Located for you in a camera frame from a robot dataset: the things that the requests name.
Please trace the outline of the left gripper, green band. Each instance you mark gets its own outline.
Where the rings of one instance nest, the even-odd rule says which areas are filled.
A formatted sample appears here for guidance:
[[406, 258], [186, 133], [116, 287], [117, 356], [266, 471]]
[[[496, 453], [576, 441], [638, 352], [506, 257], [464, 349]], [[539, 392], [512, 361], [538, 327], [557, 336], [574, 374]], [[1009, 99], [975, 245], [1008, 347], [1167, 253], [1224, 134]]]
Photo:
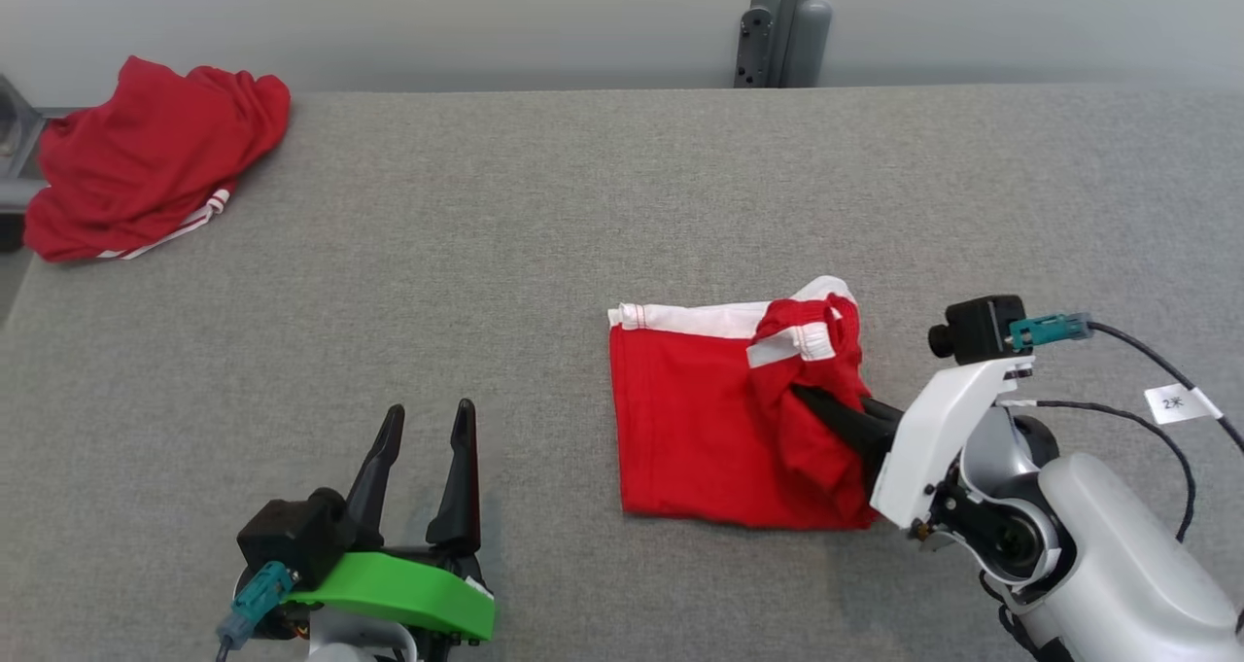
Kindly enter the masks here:
[[[403, 404], [392, 404], [346, 498], [351, 548], [383, 548], [379, 533], [391, 468], [401, 450]], [[343, 610], [463, 645], [488, 643], [498, 604], [478, 557], [481, 548], [476, 408], [459, 401], [450, 433], [452, 462], [442, 500], [425, 530], [425, 548], [347, 552], [315, 589], [286, 596], [286, 618], [305, 626], [310, 613]]]

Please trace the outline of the right gripper, white band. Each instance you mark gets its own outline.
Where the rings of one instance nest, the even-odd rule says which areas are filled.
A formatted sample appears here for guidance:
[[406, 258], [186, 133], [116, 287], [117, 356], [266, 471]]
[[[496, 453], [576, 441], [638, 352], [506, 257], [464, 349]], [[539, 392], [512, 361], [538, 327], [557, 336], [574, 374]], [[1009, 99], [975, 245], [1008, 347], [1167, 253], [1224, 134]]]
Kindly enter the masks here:
[[955, 500], [959, 505], [984, 508], [972, 516], [962, 543], [1034, 546], [1036, 531], [1023, 520], [1026, 511], [1003, 508], [991, 495], [1035, 469], [1013, 414], [996, 404], [1030, 370], [1033, 361], [1019, 358], [937, 371], [906, 413], [875, 398], [862, 398], [862, 408], [853, 409], [810, 386], [794, 386], [792, 392], [860, 458], [862, 477], [877, 478], [871, 506], [896, 525], [927, 526], [924, 546], [950, 545], [950, 529], [933, 525], [940, 500], [927, 492], [942, 483], [964, 492]]

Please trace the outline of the red and white basketball jersey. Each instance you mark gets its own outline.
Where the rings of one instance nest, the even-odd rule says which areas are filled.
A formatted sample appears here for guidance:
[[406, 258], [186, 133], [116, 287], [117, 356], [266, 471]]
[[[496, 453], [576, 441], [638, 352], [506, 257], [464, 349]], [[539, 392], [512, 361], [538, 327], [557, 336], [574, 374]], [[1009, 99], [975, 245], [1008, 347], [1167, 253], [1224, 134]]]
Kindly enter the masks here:
[[860, 457], [799, 386], [861, 409], [860, 309], [841, 277], [790, 297], [610, 309], [623, 510], [763, 530], [866, 530]]

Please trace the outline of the red shirt with white sleeves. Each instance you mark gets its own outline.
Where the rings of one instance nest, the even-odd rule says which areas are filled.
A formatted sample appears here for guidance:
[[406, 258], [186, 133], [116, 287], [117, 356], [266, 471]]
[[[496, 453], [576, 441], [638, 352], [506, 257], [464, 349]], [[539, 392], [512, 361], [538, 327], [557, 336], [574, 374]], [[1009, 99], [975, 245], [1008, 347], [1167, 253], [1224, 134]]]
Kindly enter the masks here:
[[289, 129], [275, 76], [131, 56], [109, 100], [49, 122], [22, 241], [49, 263], [132, 260], [221, 215]]

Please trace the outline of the grey metal post with bracket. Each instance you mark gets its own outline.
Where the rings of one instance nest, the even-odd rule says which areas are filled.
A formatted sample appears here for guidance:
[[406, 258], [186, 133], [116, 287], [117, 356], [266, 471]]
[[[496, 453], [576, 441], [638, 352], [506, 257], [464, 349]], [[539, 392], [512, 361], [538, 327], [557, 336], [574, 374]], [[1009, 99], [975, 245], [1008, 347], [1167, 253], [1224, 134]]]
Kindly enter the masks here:
[[738, 29], [733, 87], [814, 87], [829, 30], [827, 0], [750, 0]]

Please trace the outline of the grey metal cart frame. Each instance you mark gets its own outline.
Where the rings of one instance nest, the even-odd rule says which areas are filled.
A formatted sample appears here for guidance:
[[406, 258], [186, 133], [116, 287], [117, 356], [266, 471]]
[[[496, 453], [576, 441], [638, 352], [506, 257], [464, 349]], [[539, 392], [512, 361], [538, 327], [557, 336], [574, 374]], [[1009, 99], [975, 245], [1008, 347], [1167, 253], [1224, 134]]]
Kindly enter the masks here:
[[21, 249], [29, 202], [47, 184], [37, 162], [41, 134], [50, 122], [71, 112], [34, 107], [0, 73], [0, 255]]

